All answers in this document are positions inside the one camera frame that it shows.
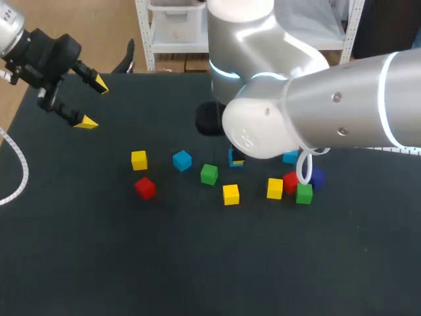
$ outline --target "green cube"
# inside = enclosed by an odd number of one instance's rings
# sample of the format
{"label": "green cube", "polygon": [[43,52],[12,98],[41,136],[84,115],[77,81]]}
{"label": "green cube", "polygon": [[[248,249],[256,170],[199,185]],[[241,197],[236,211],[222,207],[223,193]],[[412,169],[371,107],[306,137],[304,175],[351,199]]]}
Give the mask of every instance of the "green cube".
{"label": "green cube", "polygon": [[298,183],[297,204],[311,204],[313,198],[313,187],[311,184]]}
{"label": "green cube", "polygon": [[204,165],[202,172],[200,172],[200,179],[202,183],[214,186],[218,179],[218,167]]}

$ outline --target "white loop handle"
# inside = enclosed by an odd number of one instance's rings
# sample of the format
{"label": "white loop handle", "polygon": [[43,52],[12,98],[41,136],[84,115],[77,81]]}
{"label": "white loop handle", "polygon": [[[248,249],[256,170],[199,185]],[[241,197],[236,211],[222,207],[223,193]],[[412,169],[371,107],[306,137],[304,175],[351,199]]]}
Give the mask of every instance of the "white loop handle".
{"label": "white loop handle", "polygon": [[[307,159],[307,173],[305,175],[305,178],[303,176],[303,166],[304,162]],[[307,153],[306,151],[303,151],[300,156],[298,157],[297,161],[297,178],[300,180],[302,184],[309,184],[311,180],[311,176],[313,174],[313,157],[311,153]]]}

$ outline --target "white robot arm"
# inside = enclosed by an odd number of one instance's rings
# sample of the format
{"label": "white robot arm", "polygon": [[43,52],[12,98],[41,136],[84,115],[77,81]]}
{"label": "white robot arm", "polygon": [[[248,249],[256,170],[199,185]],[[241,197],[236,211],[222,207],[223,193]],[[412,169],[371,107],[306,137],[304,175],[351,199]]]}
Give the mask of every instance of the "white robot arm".
{"label": "white robot arm", "polygon": [[208,0],[208,21],[213,93],[246,155],[421,146],[421,50],[329,68],[278,24],[274,0]]}

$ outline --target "dark blue cube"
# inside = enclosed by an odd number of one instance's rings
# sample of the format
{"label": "dark blue cube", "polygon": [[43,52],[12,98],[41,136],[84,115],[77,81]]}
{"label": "dark blue cube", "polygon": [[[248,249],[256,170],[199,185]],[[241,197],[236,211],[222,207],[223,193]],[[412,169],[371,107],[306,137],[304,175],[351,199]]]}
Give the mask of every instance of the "dark blue cube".
{"label": "dark blue cube", "polygon": [[319,168],[313,167],[313,174],[311,175],[310,184],[313,190],[320,190],[326,183],[326,174]]}

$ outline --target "red cube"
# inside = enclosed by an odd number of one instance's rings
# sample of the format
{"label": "red cube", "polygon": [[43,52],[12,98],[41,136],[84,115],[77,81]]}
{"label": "red cube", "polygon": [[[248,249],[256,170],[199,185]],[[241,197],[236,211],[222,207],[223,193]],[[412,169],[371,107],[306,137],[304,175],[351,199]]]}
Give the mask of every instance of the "red cube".
{"label": "red cube", "polygon": [[134,188],[136,193],[144,200],[150,199],[157,192],[155,184],[146,177],[137,181]]}
{"label": "red cube", "polygon": [[298,183],[300,183],[295,172],[287,174],[283,177],[283,180],[285,192],[287,192],[289,195],[294,194],[295,191],[297,191]]}

